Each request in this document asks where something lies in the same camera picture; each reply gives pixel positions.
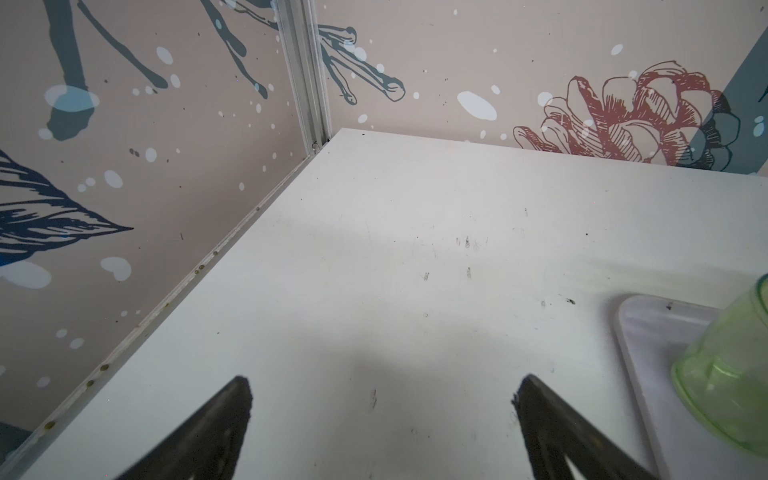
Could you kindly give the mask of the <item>light green short glass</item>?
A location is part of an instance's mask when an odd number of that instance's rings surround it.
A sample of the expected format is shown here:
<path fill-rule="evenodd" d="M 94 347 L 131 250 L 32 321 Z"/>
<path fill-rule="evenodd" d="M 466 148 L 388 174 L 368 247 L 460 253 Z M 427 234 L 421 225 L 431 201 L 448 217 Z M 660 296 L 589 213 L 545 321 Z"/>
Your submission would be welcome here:
<path fill-rule="evenodd" d="M 767 277 L 724 309 L 671 367 L 676 393 L 717 438 L 767 456 Z"/>

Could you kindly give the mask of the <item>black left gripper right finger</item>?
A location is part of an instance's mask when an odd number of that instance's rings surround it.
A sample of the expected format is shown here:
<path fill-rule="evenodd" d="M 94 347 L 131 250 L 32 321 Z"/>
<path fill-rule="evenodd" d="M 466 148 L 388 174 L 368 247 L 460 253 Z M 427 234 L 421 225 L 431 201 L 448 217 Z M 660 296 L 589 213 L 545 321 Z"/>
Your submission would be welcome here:
<path fill-rule="evenodd" d="M 533 477 L 652 479 L 634 461 L 537 376 L 522 380 L 512 399 Z"/>

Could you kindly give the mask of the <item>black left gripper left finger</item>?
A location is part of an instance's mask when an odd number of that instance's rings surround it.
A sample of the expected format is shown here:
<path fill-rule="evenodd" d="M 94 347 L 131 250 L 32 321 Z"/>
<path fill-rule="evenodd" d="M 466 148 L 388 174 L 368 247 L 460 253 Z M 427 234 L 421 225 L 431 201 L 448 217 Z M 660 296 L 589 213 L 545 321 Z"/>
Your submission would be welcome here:
<path fill-rule="evenodd" d="M 121 479 L 231 479 L 250 420 L 248 379 L 236 376 Z"/>

